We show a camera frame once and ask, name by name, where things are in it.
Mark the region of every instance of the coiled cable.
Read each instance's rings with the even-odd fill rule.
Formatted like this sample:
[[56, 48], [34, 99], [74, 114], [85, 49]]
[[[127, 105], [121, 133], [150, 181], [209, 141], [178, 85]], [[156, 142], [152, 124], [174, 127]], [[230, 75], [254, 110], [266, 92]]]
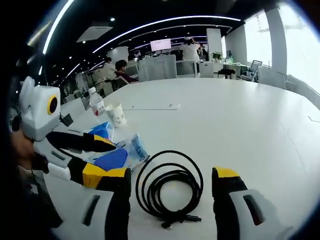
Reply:
[[[143, 171], [146, 169], [149, 163], [151, 163], [152, 160], [154, 160], [156, 157], [166, 154], [166, 153], [172, 153], [172, 154], [177, 154], [180, 156], [183, 156], [187, 160], [189, 160], [190, 163], [194, 166], [196, 169], [199, 178], [200, 178], [200, 186], [198, 182], [196, 181], [195, 177], [193, 174], [183, 165], [177, 164], [177, 163], [163, 163], [155, 168], [153, 168], [144, 178], [141, 186], [141, 197], [142, 201], [140, 200], [139, 196], [139, 182], [140, 182], [140, 177], [143, 173]], [[147, 189], [147, 193], [145, 195], [145, 186], [148, 178], [152, 173], [154, 173], [156, 170], [165, 167], [165, 166], [175, 166], [181, 169], [177, 170], [172, 170], [168, 171], [157, 178], [155, 178], [152, 183], [150, 184], [149, 188]], [[190, 202], [182, 209], [179, 209], [178, 211], [170, 211], [168, 210], [164, 204], [161, 201], [160, 198], [160, 192], [162, 186], [170, 181], [181, 181], [183, 183], [188, 184], [191, 189], [192, 189], [192, 197]], [[191, 221], [191, 222], [200, 222], [201, 218], [198, 216], [192, 216], [188, 215], [190, 212], [192, 212], [199, 204], [202, 192], [204, 189], [204, 180], [202, 177], [202, 174], [200, 172], [199, 167], [197, 164], [186, 154], [175, 151], [175, 150], [166, 150], [166, 151], [161, 151], [152, 156], [142, 167], [141, 171], [139, 172], [137, 179], [136, 179], [136, 184], [135, 184], [135, 195], [136, 199], [138, 201], [138, 204], [140, 207], [148, 214], [155, 216], [157, 218], [163, 219], [165, 222], [161, 224], [161, 226], [165, 229], [171, 228], [171, 224], [175, 222], [183, 222], [183, 221]]]

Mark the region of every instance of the blue object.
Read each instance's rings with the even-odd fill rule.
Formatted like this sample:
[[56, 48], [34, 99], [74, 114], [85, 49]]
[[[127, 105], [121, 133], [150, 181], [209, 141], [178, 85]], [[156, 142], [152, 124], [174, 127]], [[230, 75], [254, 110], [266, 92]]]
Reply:
[[90, 132], [89, 134], [92, 134], [92, 135], [98, 135], [102, 138], [105, 138], [105, 139], [109, 139], [109, 134], [108, 134], [108, 126], [109, 126], [109, 122], [105, 122], [105, 123], [102, 123], [98, 126], [95, 126]]
[[124, 166], [127, 160], [127, 156], [128, 152], [123, 148], [119, 148], [110, 151], [97, 159], [93, 159], [95, 160], [93, 165], [96, 165], [105, 171], [109, 171], [111, 169], [119, 169]]

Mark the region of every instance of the ceiling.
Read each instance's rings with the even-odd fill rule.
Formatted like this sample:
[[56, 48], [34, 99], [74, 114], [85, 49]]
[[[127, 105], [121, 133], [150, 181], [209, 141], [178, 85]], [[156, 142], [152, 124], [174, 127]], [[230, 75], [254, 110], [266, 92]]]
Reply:
[[[47, 16], [40, 24], [39, 28], [51, 20], [50, 27], [38, 43], [40, 51], [43, 49], [54, 20], [66, 2], [67, 0], [61, 0], [59, 5], [51, 11], [51, 17]], [[128, 46], [129, 50], [132, 50], [150, 41], [166, 38], [166, 36], [167, 38], [205, 36], [208, 27], [221, 29], [221, 34], [224, 36], [228, 31], [242, 25], [246, 18], [272, 2], [273, 0], [74, 0], [57, 25], [47, 49], [47, 68], [51, 68], [47, 73], [52, 76], [49, 77], [50, 82], [57, 80], [59, 84], [79, 63], [80, 66], [69, 78], [76, 72], [92, 68], [106, 57], [106, 53], [111, 48], [118, 46]], [[195, 15], [224, 16], [241, 21], [219, 18], [166, 21], [133, 31], [93, 53], [109, 40], [136, 27], [159, 20]], [[93, 22], [104, 23], [112, 29], [96, 40], [89, 40], [86, 43], [77, 42]], [[196, 38], [195, 40], [205, 41], [206, 39]], [[149, 46], [145, 46], [140, 50], [150, 49]]]

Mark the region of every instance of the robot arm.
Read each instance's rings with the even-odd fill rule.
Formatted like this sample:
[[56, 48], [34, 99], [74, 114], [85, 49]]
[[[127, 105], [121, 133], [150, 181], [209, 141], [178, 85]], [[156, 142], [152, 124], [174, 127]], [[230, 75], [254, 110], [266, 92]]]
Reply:
[[130, 193], [130, 169], [105, 171], [63, 150], [108, 152], [116, 146], [98, 135], [71, 130], [60, 124], [59, 88], [35, 86], [35, 81], [27, 77], [19, 104], [24, 134], [34, 140], [34, 151], [47, 159], [45, 173], [97, 190], [114, 192], [122, 188]]

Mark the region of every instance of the display screen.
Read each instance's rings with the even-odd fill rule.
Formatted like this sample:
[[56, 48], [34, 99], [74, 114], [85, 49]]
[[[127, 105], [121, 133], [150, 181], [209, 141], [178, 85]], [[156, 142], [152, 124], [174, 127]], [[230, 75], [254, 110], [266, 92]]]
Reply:
[[151, 46], [152, 52], [160, 51], [164, 49], [171, 49], [171, 38], [151, 41], [150, 46]]

